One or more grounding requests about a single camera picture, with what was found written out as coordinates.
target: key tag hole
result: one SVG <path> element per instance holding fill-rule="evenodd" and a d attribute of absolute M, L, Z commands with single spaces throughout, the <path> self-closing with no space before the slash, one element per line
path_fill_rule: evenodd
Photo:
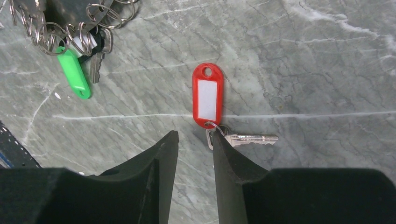
<path fill-rule="evenodd" d="M 205 77 L 210 77 L 210 76 L 212 76 L 212 70 L 210 68 L 206 68 L 204 70 L 204 74 L 205 74 Z"/>
<path fill-rule="evenodd" d="M 212 123 L 212 122 L 206 122 L 204 125 L 205 125 L 205 127 L 208 128 L 208 129 L 213 129 L 213 128 L 215 128 L 215 126 L 213 126 L 211 123 Z"/>

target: key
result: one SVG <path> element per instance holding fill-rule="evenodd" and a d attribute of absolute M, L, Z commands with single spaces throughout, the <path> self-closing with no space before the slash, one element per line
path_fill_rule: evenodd
<path fill-rule="evenodd" d="M 113 34 L 111 30 L 107 28 L 101 28 L 101 31 L 103 31 L 102 36 L 104 36 L 103 40 L 103 49 L 102 52 L 105 52 L 106 54 L 110 53 L 113 49 Z"/>
<path fill-rule="evenodd" d="M 90 70 L 90 78 L 93 84 L 99 82 L 99 69 L 100 69 L 100 62 L 103 59 L 104 52 L 98 52 L 91 58 L 91 70 Z"/>
<path fill-rule="evenodd" d="M 216 128 L 217 127 L 206 130 L 208 146 L 211 150 L 213 150 L 212 133 L 216 131 Z M 223 126 L 223 125 L 220 125 L 219 129 L 221 130 L 221 133 L 232 147 L 238 147 L 249 143 L 256 143 L 261 145 L 267 145 L 267 144 L 274 145 L 279 139 L 278 136 L 273 134 L 264 134 L 264 135 L 237 134 L 232 132 L 231 129 L 228 128 L 227 126 Z"/>
<path fill-rule="evenodd" d="M 111 30 L 106 29 L 106 28 L 103 28 L 102 30 L 105 33 L 104 39 L 103 39 L 103 48 L 100 52 L 96 53 L 91 58 L 90 77 L 91 77 L 91 82 L 93 84 L 99 82 L 100 62 L 104 58 L 105 53 L 110 53 L 113 48 L 113 35 L 112 35 Z"/>

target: red key tag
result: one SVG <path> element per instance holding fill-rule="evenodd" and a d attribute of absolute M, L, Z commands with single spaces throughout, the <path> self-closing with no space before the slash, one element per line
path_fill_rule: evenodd
<path fill-rule="evenodd" d="M 192 74 L 192 116 L 199 126 L 214 128 L 207 122 L 220 124 L 223 90 L 224 76 L 221 69 L 212 63 L 198 65 Z"/>

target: white label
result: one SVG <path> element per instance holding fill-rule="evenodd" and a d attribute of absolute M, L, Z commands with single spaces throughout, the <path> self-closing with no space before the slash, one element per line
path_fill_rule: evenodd
<path fill-rule="evenodd" d="M 198 80 L 198 118 L 216 120 L 217 82 Z"/>

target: marble surface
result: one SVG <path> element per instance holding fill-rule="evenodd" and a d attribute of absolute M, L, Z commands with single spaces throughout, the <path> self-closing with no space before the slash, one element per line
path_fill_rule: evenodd
<path fill-rule="evenodd" d="M 140 0 L 114 31 L 93 96 L 74 96 L 8 3 L 0 13 L 0 119 L 44 167 L 98 174 L 180 134 L 170 223 L 218 223 L 212 153 L 191 75 L 226 76 L 223 123 L 273 133 L 239 150 L 264 168 L 367 167 L 396 182 L 396 0 Z"/>

